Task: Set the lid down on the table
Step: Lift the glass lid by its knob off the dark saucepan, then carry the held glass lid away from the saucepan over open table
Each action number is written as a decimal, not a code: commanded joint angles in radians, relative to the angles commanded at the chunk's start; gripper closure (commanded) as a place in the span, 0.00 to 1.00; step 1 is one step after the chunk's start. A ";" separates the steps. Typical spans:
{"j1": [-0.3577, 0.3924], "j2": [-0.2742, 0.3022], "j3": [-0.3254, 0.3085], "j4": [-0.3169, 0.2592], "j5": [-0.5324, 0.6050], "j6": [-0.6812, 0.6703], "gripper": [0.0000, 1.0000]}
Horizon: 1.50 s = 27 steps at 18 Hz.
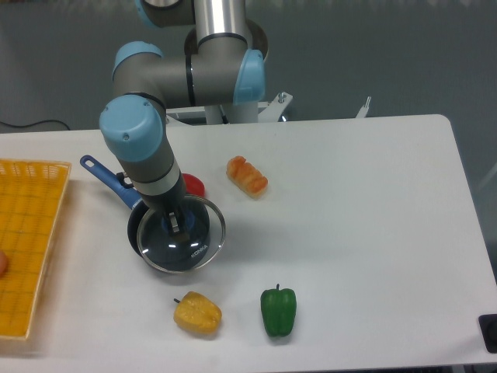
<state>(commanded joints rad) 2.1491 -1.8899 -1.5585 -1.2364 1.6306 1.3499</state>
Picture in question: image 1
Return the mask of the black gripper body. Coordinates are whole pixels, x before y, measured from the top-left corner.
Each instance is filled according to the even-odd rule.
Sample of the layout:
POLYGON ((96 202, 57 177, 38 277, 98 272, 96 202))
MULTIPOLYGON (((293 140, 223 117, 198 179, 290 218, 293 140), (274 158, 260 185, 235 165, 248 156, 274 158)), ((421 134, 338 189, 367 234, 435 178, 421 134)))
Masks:
POLYGON ((179 213, 186 196, 186 183, 180 173, 178 176, 166 176, 158 182, 144 183, 138 188, 138 193, 149 208, 167 217, 171 213, 179 213))

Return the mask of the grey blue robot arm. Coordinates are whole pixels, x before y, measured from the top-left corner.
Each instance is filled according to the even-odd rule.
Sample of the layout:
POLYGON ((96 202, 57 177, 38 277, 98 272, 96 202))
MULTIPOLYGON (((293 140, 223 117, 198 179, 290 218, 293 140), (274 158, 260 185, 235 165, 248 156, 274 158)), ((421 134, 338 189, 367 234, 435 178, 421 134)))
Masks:
POLYGON ((157 27, 194 25, 197 50, 166 57, 153 44, 123 45, 99 128, 146 205, 176 230, 186 187, 166 136, 167 110, 224 106, 237 122, 255 121, 264 60, 252 47, 243 1, 139 1, 137 10, 157 27))

